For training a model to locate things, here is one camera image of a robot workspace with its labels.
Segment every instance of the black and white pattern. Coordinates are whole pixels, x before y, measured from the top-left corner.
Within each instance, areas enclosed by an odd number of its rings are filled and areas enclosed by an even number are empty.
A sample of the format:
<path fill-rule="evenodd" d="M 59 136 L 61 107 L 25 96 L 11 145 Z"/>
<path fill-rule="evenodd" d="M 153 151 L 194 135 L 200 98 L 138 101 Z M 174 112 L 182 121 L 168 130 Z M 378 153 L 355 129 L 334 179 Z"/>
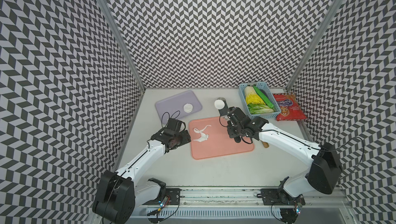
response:
<path fill-rule="evenodd" d="M 362 223 L 396 219 L 395 0 L 344 0 L 295 91 L 316 141 L 366 143 L 341 180 Z M 342 150 L 345 174 L 362 154 Z"/>
<path fill-rule="evenodd" d="M 332 0 L 107 0 L 146 87 L 285 86 Z"/>
<path fill-rule="evenodd" d="M 94 0 L 0 0 L 0 223 L 83 223 L 140 91 Z"/>

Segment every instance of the red snack bag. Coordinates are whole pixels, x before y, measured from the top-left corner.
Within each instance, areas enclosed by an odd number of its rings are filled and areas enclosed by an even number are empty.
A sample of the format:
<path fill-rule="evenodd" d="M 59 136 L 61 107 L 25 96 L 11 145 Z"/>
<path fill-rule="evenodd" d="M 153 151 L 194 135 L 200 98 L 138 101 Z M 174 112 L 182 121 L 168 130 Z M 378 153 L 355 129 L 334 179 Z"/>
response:
<path fill-rule="evenodd" d="M 276 117 L 277 121 L 295 121 L 306 119 L 304 112 L 297 103 L 294 94 L 274 94 L 281 113 Z"/>

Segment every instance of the white ball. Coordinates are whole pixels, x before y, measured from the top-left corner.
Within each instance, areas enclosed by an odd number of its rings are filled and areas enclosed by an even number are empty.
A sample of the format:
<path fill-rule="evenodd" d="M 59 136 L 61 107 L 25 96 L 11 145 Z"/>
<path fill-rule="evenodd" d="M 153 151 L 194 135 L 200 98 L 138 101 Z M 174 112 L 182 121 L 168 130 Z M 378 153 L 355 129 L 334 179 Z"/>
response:
<path fill-rule="evenodd" d="M 222 101 L 222 100 L 220 100 L 220 99 L 218 99 L 218 100 L 215 101 L 215 107 L 216 107 L 216 109 L 222 109 L 222 108 L 224 108 L 224 106 L 225 106 L 224 101 Z"/>

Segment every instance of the cable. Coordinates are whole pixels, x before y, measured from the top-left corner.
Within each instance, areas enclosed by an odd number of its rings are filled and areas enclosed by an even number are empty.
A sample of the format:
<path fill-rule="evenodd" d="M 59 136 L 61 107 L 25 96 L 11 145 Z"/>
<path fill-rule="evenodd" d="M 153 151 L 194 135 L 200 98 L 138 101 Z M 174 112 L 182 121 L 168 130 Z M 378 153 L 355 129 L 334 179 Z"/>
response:
<path fill-rule="evenodd" d="M 281 221 L 280 219 L 278 219 L 278 218 L 274 215 L 274 212 L 272 212 L 272 207 L 274 206 L 275 203 L 281 203 L 281 202 L 274 202 L 274 203 L 271 204 L 271 214 L 272 214 L 273 217 L 275 217 L 276 220 Z"/>
<path fill-rule="evenodd" d="M 251 142 L 250 142 L 250 143 L 246 142 L 246 141 L 244 140 L 243 136 L 241 136 L 241 139 L 243 140 L 243 142 L 245 142 L 246 144 L 253 144 L 253 140 L 252 140 L 252 138 L 251 138 L 251 137 L 249 137 L 249 138 L 250 138 L 250 140 L 251 140 Z"/>
<path fill-rule="evenodd" d="M 179 209 L 179 207 L 180 207 L 180 199 L 179 199 L 179 205 L 177 206 L 177 209 L 176 209 L 176 211 L 175 211 L 175 212 L 173 212 L 173 213 L 172 213 L 170 216 L 168 216 L 168 217 L 166 217 L 165 219 L 161 220 L 160 222 L 162 222 L 162 221 L 164 221 L 164 220 L 168 219 L 169 217 L 171 217 L 172 215 L 174 215 L 174 214 L 177 212 L 177 210 Z"/>
<path fill-rule="evenodd" d="M 110 196 L 109 196 L 108 199 L 107 199 L 106 207 L 105 207 L 105 210 L 103 211 L 103 214 L 102 214 L 102 224 L 104 224 L 104 222 L 103 222 L 104 217 L 103 217 L 103 216 L 104 216 L 105 213 L 106 213 L 106 209 L 107 209 L 107 206 L 108 206 L 108 202 L 110 201 L 111 195 L 113 194 L 113 191 L 114 191 L 115 187 L 117 186 L 118 181 L 120 181 L 120 179 L 121 179 L 122 175 L 124 175 L 124 173 L 125 173 L 125 172 L 123 172 L 123 173 L 121 174 L 121 176 L 117 179 L 116 183 L 115 183 L 114 186 L 113 186 L 113 189 L 111 190 Z"/>
<path fill-rule="evenodd" d="M 169 112 L 164 112 L 164 113 L 162 114 L 162 117 L 161 117 L 161 127 L 162 127 L 162 128 L 164 127 L 163 122 L 162 122 L 162 119 L 164 118 L 165 113 L 168 113 L 168 116 L 169 116 L 168 121 L 169 121 L 169 119 L 171 119 L 171 118 L 176 119 L 176 118 L 180 115 L 180 111 L 175 111 L 172 115 L 170 115 Z"/>
<path fill-rule="evenodd" d="M 363 162 L 363 157 L 364 157 L 364 153 L 365 153 L 365 149 L 364 149 L 364 148 L 365 148 L 364 140 L 363 140 L 362 138 L 360 138 L 360 137 L 355 137 L 355 138 L 360 139 L 360 141 L 362 142 L 362 146 L 363 146 L 362 156 L 360 157 L 359 163 L 355 165 L 355 167 L 353 168 L 353 170 L 352 170 L 351 172 L 349 172 L 349 174 L 347 174 L 347 175 L 345 175 L 344 177 L 340 178 L 339 180 L 344 179 L 344 178 L 350 176 L 350 175 L 356 170 L 356 168 Z"/>
<path fill-rule="evenodd" d="M 291 136 L 289 136 L 289 135 L 287 135 L 287 134 L 285 134 L 285 133 L 280 132 L 279 130 L 268 129 L 268 130 L 264 130 L 264 131 L 260 131 L 260 132 L 267 132 L 267 131 L 279 132 L 279 133 L 281 133 L 281 134 L 283 134 L 283 135 L 285 135 L 285 136 L 287 136 L 287 137 L 289 137 L 289 138 L 292 138 L 293 140 L 296 140 L 296 141 L 300 142 L 301 144 L 303 144 L 303 145 L 305 145 L 305 146 L 307 146 L 307 147 L 310 147 L 310 149 L 314 149 L 314 150 L 318 150 L 318 151 L 324 151 L 324 152 L 334 152 L 334 151 L 337 151 L 337 150 L 339 150 L 340 148 L 346 146 L 346 145 L 347 145 L 349 142 L 351 142 L 354 138 L 360 138 L 360 137 L 358 137 L 358 136 L 352 137 L 352 139 L 350 139 L 349 141 L 345 142 L 344 144 L 342 144 L 341 146 L 337 147 L 336 149 L 334 149 L 334 150 L 328 150 L 328 149 L 317 149 L 317 148 L 311 147 L 311 146 L 305 144 L 304 142 L 302 142 L 302 141 L 300 141 L 300 140 L 297 140 L 297 139 L 294 138 L 294 137 L 291 137 Z"/>
<path fill-rule="evenodd" d="M 180 111 L 175 111 L 175 112 L 170 116 L 170 118 L 176 119 L 179 115 L 180 115 Z"/>
<path fill-rule="evenodd" d="M 171 197 L 169 195 L 166 195 L 168 197 L 168 200 L 166 200 L 166 203 L 164 205 L 164 208 L 166 207 L 166 205 L 168 204 L 169 200 L 171 199 Z"/>
<path fill-rule="evenodd" d="M 186 123 L 185 123 L 185 122 L 181 122 L 181 123 L 183 123 L 183 124 L 184 124 L 184 129 L 183 129 L 182 131 L 180 131 L 180 132 L 183 132 L 183 131 L 185 131 L 185 130 L 186 130 Z"/>
<path fill-rule="evenodd" d="M 162 122 L 162 119 L 164 118 L 165 113 L 168 113 L 168 116 L 169 116 L 168 120 L 171 118 L 171 115 L 169 114 L 169 112 L 164 112 L 164 113 L 162 114 L 162 117 L 161 117 L 161 127 L 162 127 L 162 128 L 164 127 L 163 122 Z"/>
<path fill-rule="evenodd" d="M 220 125 L 223 126 L 223 127 L 225 127 L 225 128 L 232 127 L 232 124 L 231 124 L 231 125 L 227 125 L 227 126 L 224 126 L 223 124 L 221 124 L 221 116 L 219 116 L 219 122 L 220 122 Z"/>

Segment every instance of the purple tray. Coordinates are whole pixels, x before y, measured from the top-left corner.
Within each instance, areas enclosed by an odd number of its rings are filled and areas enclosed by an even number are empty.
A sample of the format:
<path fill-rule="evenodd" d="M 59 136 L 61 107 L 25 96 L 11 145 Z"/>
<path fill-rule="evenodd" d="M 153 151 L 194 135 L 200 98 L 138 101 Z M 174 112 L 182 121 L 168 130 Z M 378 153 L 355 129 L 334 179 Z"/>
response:
<path fill-rule="evenodd" d="M 192 111 L 190 113 L 187 113 L 183 110 L 183 107 L 186 103 L 192 104 Z M 195 96 L 194 92 L 191 90 L 181 92 L 179 94 L 170 96 L 169 98 L 162 99 L 160 101 L 157 101 L 155 103 L 155 108 L 157 109 L 158 116 L 161 120 L 162 115 L 165 112 L 169 112 L 169 114 L 172 116 L 173 113 L 176 111 L 180 111 L 180 115 L 177 117 L 177 119 L 186 117 L 190 114 L 193 114 L 195 112 L 198 112 L 202 109 L 202 104 L 199 102 L 198 98 Z M 164 119 L 162 120 L 162 123 L 166 124 L 168 122 L 168 115 L 164 115 Z"/>

